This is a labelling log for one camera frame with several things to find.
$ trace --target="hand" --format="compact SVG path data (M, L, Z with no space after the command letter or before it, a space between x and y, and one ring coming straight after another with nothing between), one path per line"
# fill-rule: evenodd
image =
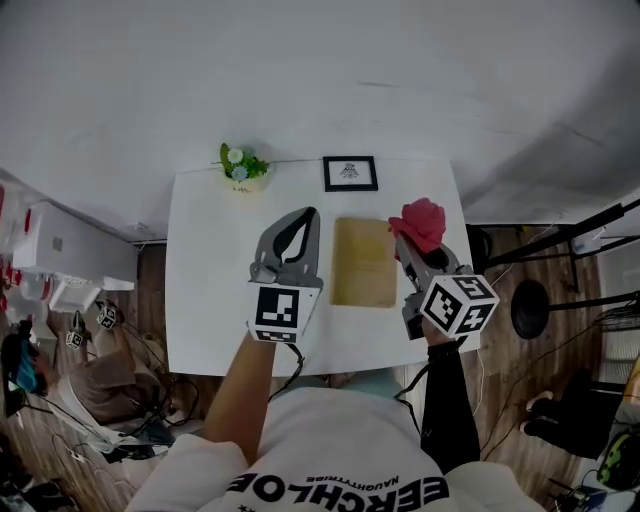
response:
M422 333L424 337L427 339L427 343L430 347L434 347L436 345L443 345L445 343L449 343L451 341L450 338L442 334L440 329L438 329L435 325L431 323L426 316L422 317Z

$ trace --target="potted plant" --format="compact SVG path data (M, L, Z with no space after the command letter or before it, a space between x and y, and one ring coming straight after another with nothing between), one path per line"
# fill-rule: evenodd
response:
M269 184L273 165L260 160L251 149L220 146L220 162L227 186L237 192L261 192Z

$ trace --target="round black base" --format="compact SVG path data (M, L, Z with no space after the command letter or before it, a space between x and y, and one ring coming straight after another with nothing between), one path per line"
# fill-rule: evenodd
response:
M511 322L518 336L537 338L549 321L549 295L538 281L527 279L516 288L511 299Z

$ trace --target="green leaves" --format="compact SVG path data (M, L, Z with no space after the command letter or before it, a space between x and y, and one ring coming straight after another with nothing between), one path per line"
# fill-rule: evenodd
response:
M232 178L233 170L236 167L244 167L247 170L247 179L258 178L267 173L269 164L253 155L250 149L243 150L244 157L236 164L229 161L229 146L223 143L220 146L220 162L224 167L224 173L228 178Z
M229 146L227 146L226 142L222 143L220 146L220 161L222 162L222 167L227 173L231 173L233 170L233 164L229 162Z

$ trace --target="black sleeve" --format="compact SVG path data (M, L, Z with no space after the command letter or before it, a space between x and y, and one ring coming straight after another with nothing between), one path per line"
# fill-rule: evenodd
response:
M461 341L429 347L431 366L422 419L420 448L443 474L480 460L480 441L467 396L458 348Z

